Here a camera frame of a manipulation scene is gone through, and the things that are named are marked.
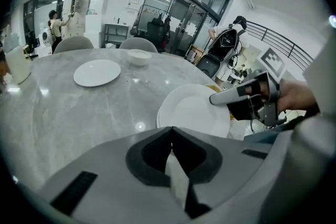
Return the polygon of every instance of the staircase railing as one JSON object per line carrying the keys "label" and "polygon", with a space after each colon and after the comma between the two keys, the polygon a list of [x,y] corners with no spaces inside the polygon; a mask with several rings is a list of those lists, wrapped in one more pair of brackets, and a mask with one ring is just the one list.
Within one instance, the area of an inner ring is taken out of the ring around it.
{"label": "staircase railing", "polygon": [[313,61],[313,58],[293,41],[265,26],[247,21],[246,31],[282,52],[302,70],[305,70]]}

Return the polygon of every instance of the white bowl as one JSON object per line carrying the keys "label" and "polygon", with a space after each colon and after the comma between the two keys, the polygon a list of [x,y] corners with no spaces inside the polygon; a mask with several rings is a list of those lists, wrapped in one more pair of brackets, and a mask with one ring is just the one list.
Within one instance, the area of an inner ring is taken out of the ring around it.
{"label": "white bowl", "polygon": [[128,50],[127,51],[127,60],[128,62],[136,65],[136,66],[144,66],[147,65],[149,59],[151,59],[152,55],[144,50]]}

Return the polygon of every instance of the black vent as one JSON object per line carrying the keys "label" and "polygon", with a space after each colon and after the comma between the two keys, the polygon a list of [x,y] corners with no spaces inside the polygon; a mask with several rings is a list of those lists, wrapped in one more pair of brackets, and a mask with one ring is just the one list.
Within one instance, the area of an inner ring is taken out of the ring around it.
{"label": "black vent", "polygon": [[265,159],[267,157],[267,153],[254,150],[243,150],[242,153],[259,159]]}
{"label": "black vent", "polygon": [[97,175],[94,173],[81,172],[70,185],[51,202],[51,205],[63,214],[70,216],[96,178]]}

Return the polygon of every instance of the round table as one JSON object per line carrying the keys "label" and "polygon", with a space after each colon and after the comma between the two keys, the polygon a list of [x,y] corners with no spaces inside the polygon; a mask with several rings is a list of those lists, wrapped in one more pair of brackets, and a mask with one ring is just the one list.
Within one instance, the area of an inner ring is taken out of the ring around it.
{"label": "round table", "polygon": [[[110,83],[84,88],[73,80],[83,63],[110,59],[121,67]],[[1,149],[10,172],[33,190],[94,146],[156,128],[166,96],[186,84],[214,84],[188,61],[152,54],[127,62],[127,50],[85,49],[36,59],[31,75],[0,97]]]}

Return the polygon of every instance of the glass door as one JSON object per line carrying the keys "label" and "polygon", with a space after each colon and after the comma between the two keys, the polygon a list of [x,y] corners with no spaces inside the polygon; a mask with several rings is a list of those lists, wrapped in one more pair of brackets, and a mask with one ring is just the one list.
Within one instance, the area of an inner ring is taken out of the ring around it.
{"label": "glass door", "polygon": [[169,12],[170,42],[165,49],[166,52],[184,57],[202,26],[205,12],[190,0],[174,0]]}
{"label": "glass door", "polygon": [[184,24],[185,17],[189,11],[190,3],[186,0],[174,0],[169,12],[171,14],[170,21],[170,41],[166,44],[166,52],[173,53],[176,47],[176,39],[180,37],[181,26]]}
{"label": "glass door", "polygon": [[197,31],[202,27],[205,12],[192,4],[189,8],[187,20],[181,26],[181,36],[176,42],[174,54],[184,57],[191,46]]}

